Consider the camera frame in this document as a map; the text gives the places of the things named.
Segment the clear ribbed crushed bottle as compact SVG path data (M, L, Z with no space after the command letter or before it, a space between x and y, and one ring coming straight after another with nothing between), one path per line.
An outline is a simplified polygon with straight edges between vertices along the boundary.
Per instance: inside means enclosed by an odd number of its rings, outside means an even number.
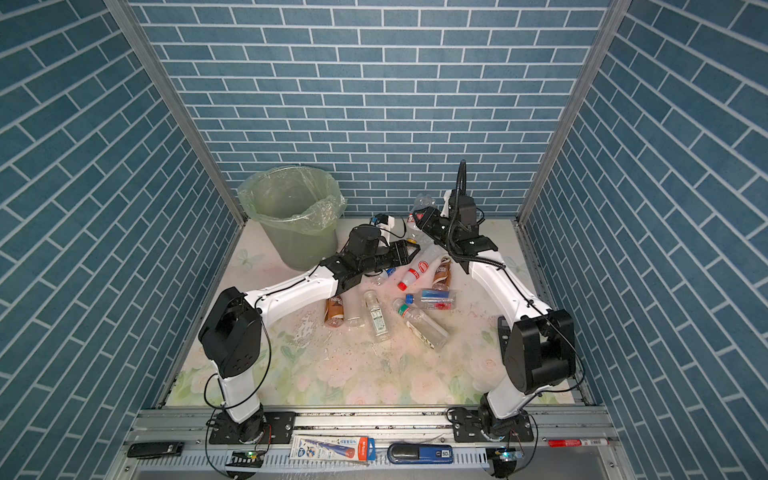
M424 242L426 239L426 236L423 234L423 232L419 229L419 227L416 225L416 217L415 212L418 210L422 210L427 207L435 207L436 201L433 197L427 194L419 194L413 204L413 207L411 208L411 213L408 215L407 221L406 221L406 229L407 229L407 238L410 240L413 240L416 243Z

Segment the red label clear bottle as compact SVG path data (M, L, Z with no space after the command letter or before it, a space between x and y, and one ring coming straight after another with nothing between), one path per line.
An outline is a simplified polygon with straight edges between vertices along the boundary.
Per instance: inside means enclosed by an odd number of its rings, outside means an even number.
M437 245L433 245L426 250L420 251L408 265L407 271L398 282L397 287L401 291L406 291L429 270L431 265L441 257L442 252L443 249Z

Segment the brown label drink bottle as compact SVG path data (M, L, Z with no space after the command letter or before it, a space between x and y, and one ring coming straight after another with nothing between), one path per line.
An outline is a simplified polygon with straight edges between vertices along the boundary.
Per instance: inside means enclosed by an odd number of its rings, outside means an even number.
M451 265L452 259L449 256L443 256L437 265L431 288L433 290L448 291L451 286Z

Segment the blue red label bottle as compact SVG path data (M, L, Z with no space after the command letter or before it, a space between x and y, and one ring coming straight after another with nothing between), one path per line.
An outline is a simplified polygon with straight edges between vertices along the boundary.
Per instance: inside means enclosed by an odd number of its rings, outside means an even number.
M406 294L405 303L421 310L453 310L456 296L451 290L422 289L419 293Z

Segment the large clear green cap bottle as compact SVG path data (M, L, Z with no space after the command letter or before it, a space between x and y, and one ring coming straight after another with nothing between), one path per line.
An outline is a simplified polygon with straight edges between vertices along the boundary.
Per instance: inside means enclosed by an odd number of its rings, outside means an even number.
M393 308L408 329L430 349L440 350L449 340L448 331L415 305L396 298Z

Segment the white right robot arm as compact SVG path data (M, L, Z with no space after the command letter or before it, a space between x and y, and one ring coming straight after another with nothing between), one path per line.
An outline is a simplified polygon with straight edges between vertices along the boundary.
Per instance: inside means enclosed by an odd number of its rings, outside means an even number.
M502 363L506 374L484 394L478 413L491 427L518 416L539 394L552 392L576 374L573 319L553 310L525 288L504 262L495 243L480 233L474 200L452 191L443 209L418 200L412 211L416 227L442 247L500 308L508 335Z

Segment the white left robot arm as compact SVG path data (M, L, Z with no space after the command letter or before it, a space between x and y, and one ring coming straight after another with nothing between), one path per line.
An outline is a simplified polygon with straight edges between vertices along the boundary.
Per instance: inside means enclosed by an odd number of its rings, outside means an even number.
M198 333L206 357L216 368L224 401L220 409L237 424L262 416L260 385L254 381L252 367L269 325L356 287L369 273L406 266L420 250L413 241L389 242L379 227L362 224L350 231L339 252L306 273L260 290L241 292L230 287L222 291Z

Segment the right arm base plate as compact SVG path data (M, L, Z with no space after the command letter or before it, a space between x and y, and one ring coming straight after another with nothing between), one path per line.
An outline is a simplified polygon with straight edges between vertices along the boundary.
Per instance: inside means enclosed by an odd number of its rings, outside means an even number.
M454 440L458 443L532 442L532 424L525 415L496 418L489 409L470 410L450 407L445 412Z

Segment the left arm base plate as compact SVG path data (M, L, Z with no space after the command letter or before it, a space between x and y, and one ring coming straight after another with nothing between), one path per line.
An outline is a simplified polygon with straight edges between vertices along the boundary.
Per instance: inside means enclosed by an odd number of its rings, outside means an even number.
M237 423L227 412L219 412L207 422L210 430L208 442L213 445L289 444L296 417L296 413L290 411L260 411Z

